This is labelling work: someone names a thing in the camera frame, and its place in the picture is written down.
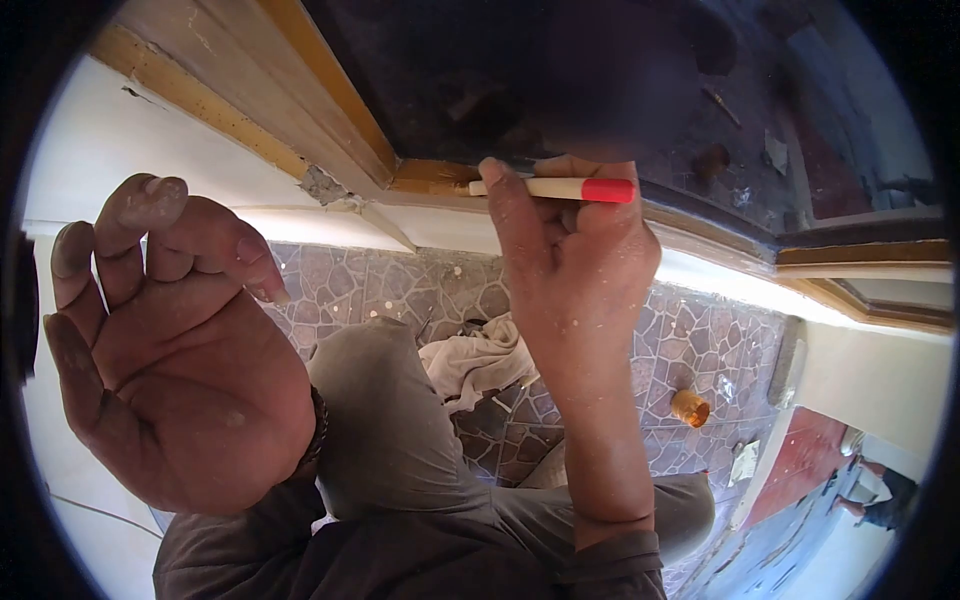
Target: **bracelet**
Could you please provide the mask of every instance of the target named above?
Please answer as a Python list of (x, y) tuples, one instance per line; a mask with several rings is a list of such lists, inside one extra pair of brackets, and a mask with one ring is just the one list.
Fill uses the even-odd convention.
[(310, 440), (306, 451), (303, 452), (303, 458), (297, 463), (297, 470), (317, 460), (317, 457), (320, 455), (320, 450), (324, 445), (324, 438), (326, 438), (326, 428), (328, 426), (326, 402), (324, 402), (324, 398), (320, 395), (320, 392), (317, 391), (317, 388), (312, 385), (310, 386), (310, 399), (313, 400), (313, 412), (317, 418), (317, 426), (313, 432), (313, 439)]

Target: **paper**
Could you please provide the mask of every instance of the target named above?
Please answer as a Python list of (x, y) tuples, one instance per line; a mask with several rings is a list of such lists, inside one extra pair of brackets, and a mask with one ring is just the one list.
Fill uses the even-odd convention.
[(730, 483), (728, 488), (732, 488), (737, 482), (744, 479), (750, 479), (756, 472), (756, 460), (760, 456), (760, 440), (750, 442), (743, 446), (740, 453), (733, 459), (733, 469), (730, 473)]

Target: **right hand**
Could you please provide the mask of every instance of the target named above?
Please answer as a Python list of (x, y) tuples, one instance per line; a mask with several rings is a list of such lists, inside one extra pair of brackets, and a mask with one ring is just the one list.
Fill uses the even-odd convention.
[[(538, 177), (615, 178), (637, 184), (632, 162), (573, 156), (539, 161)], [(660, 243), (631, 203), (531, 199), (509, 166), (487, 158), (480, 174), (511, 289), (511, 311), (548, 386), (622, 369), (660, 264)]]

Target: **sleeve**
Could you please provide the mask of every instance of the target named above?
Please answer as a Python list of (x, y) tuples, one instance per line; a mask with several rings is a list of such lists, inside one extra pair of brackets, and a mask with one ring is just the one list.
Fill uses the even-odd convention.
[(325, 514), (313, 479), (304, 477), (274, 486), (236, 515), (175, 516), (156, 555), (157, 600), (286, 598), (310, 523)]
[(577, 552), (560, 574), (566, 598), (666, 600), (660, 543), (652, 531), (633, 531)]

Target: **orange cup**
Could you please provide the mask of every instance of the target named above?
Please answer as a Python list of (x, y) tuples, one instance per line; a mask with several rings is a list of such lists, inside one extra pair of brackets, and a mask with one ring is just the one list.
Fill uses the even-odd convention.
[(674, 416), (687, 425), (702, 427), (710, 416), (710, 405), (703, 398), (689, 390), (680, 390), (670, 400)]

